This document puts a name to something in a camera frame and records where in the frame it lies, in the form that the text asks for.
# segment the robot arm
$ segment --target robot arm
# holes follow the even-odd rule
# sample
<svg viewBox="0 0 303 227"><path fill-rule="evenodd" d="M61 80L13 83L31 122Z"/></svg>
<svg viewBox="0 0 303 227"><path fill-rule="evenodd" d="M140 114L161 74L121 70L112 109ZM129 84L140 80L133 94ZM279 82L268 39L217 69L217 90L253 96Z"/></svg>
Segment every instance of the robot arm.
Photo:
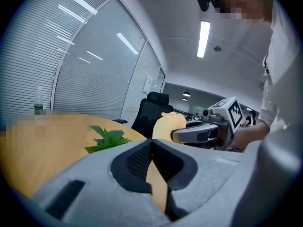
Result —
<svg viewBox="0 0 303 227"><path fill-rule="evenodd" d="M178 143L206 143L218 140L225 149L232 142L233 134L243 119L242 110L235 97L226 98L203 112L201 121L191 123L185 129L175 130L171 139Z"/></svg>

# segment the green plant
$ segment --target green plant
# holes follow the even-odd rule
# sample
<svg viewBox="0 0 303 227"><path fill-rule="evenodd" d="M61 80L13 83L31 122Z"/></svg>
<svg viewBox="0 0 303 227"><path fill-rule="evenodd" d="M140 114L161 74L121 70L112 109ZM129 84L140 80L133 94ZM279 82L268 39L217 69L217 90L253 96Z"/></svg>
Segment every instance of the green plant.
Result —
<svg viewBox="0 0 303 227"><path fill-rule="evenodd" d="M93 139L97 145L96 146L89 146L85 147L86 151L91 154L100 150L109 149L115 146L120 146L123 144L126 144L128 142L131 142L132 140L129 140L128 138L124 138L124 132L123 131L106 131L106 129L102 130L97 125L91 125L91 129L96 131L99 135L103 137L103 139Z"/></svg>

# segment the ceiling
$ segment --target ceiling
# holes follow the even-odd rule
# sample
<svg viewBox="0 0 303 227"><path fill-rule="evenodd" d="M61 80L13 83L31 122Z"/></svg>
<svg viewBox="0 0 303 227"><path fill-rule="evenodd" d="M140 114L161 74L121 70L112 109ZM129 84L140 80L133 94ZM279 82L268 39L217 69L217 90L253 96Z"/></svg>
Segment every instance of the ceiling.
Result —
<svg viewBox="0 0 303 227"><path fill-rule="evenodd" d="M241 103L258 110L263 95L258 81L272 35L268 24L227 19L212 6L202 12L196 0L139 1L161 39L169 65L167 82L223 97L237 96ZM211 22L204 58L196 56L201 20ZM216 52L215 46L222 50ZM194 79L203 84L193 83Z"/></svg>

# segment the green leaf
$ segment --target green leaf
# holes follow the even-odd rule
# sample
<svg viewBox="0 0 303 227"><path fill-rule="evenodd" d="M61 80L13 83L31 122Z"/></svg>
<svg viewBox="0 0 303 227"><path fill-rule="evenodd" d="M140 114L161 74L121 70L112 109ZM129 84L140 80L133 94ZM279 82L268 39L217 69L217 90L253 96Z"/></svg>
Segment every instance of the green leaf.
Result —
<svg viewBox="0 0 303 227"><path fill-rule="evenodd" d="M97 145L104 144L104 139L94 139L93 141L95 141Z"/></svg>
<svg viewBox="0 0 303 227"><path fill-rule="evenodd" d="M128 138L123 139L122 142L121 142L121 145L127 144L127 143L129 143L129 142L132 142L132 140L129 140Z"/></svg>
<svg viewBox="0 0 303 227"><path fill-rule="evenodd" d="M111 138L112 138L112 136L108 133L108 131L106 129L104 129L104 136L103 136L104 144L111 145Z"/></svg>
<svg viewBox="0 0 303 227"><path fill-rule="evenodd" d="M117 137L117 138L120 138L124 135L123 131L110 131L108 133L111 134L112 136Z"/></svg>
<svg viewBox="0 0 303 227"><path fill-rule="evenodd" d="M103 132L103 130L100 128L100 126L91 125L90 128L93 129L95 132L97 132L99 135L101 135L101 136L104 138L104 132Z"/></svg>
<svg viewBox="0 0 303 227"><path fill-rule="evenodd" d="M86 151L89 154L92 154L92 153L97 152L97 151L101 151L101 150L111 148L111 146L103 144L103 145L89 146L89 147L84 147L84 148L86 149Z"/></svg>

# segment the person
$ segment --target person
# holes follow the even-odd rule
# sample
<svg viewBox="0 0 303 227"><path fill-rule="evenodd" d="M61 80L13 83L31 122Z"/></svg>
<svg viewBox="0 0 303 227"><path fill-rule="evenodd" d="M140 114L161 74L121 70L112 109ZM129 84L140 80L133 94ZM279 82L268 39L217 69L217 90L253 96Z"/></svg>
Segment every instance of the person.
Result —
<svg viewBox="0 0 303 227"><path fill-rule="evenodd" d="M264 139L270 131L287 127L275 102L282 105L283 100L294 99L294 93L290 94L286 87L292 88L294 83L289 83L288 72L295 75L293 68L302 63L301 41L278 0L212 0L212 4L220 13L233 13L252 22L268 23L273 31L267 58L268 78L264 84L258 122L252 127L239 128L229 145L230 148L246 148L249 143ZM292 114L292 119L296 118L293 109L283 106L283 115L289 114Z"/></svg>
<svg viewBox="0 0 303 227"><path fill-rule="evenodd" d="M255 111L250 110L250 114L249 116L246 117L246 121L244 122L242 127L247 128L256 125L255 117L256 117Z"/></svg>

